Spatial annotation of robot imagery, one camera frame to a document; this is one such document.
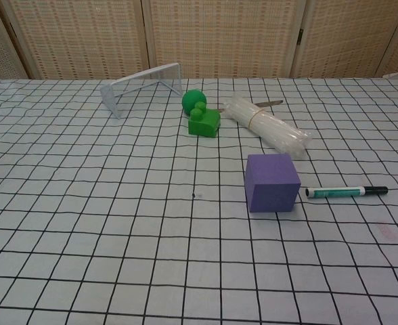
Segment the green marker with black cap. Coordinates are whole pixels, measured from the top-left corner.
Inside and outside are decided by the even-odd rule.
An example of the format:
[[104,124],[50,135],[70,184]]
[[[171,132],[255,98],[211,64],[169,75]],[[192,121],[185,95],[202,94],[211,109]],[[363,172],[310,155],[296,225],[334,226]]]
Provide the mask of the green marker with black cap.
[[386,186],[357,186],[343,188],[306,188],[308,198],[340,198],[350,196],[385,195],[389,192]]

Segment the green toy building block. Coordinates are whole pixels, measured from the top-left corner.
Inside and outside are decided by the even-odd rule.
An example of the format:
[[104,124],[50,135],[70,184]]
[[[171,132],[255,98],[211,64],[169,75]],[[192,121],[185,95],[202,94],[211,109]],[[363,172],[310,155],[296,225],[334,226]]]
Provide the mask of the green toy building block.
[[216,137],[221,115],[218,110],[208,109],[204,102],[196,102],[190,111],[188,133],[203,137]]

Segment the tan rubber band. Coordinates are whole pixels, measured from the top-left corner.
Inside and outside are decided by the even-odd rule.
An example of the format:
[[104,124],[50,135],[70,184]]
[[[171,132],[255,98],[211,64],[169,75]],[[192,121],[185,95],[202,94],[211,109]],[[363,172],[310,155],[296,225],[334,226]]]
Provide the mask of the tan rubber band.
[[253,104],[250,106],[236,106],[233,116],[242,126],[250,129],[253,120],[259,117],[261,113],[264,113],[264,109]]

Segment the bundle of clear sticks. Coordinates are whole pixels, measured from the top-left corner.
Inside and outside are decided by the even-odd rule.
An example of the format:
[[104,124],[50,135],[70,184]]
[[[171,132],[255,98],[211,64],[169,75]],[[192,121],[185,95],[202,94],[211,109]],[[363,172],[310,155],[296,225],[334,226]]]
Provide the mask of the bundle of clear sticks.
[[[233,116],[235,107],[250,106],[253,104],[243,97],[234,94],[219,110],[237,122]],[[310,141],[309,134],[278,119],[267,111],[267,108],[263,108],[264,113],[261,113],[259,117],[253,120],[252,127],[248,130],[281,153],[287,153],[292,158],[303,157],[306,153],[306,146]]]

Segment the green ball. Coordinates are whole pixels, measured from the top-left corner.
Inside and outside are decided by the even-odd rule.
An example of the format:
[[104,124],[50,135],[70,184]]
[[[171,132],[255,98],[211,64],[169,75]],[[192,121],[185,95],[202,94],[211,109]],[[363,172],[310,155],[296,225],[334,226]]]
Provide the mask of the green ball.
[[199,89],[191,89],[184,93],[181,105],[186,115],[190,115],[191,110],[195,108],[197,102],[207,103],[206,96]]

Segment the black-checked white tablecloth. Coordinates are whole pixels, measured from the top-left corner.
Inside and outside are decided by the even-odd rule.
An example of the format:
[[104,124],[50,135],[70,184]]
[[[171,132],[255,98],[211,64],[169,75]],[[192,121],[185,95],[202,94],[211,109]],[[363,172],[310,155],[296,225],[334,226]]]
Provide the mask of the black-checked white tablecloth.
[[0,325],[398,325],[398,79],[185,79],[307,131],[303,188],[250,213],[244,172],[273,148],[224,118],[194,137],[154,85],[0,80]]

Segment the purple foam cube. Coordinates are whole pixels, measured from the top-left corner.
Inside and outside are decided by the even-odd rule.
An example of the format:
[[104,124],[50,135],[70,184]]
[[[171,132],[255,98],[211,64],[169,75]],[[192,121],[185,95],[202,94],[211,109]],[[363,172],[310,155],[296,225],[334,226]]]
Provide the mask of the purple foam cube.
[[244,187],[251,213],[289,212],[301,180],[289,154],[250,154]]

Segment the beige woven folding screen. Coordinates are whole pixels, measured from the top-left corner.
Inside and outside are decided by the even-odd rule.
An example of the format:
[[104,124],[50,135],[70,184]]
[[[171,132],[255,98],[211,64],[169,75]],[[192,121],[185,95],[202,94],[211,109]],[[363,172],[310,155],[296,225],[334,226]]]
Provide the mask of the beige woven folding screen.
[[398,72],[398,0],[0,0],[0,79]]

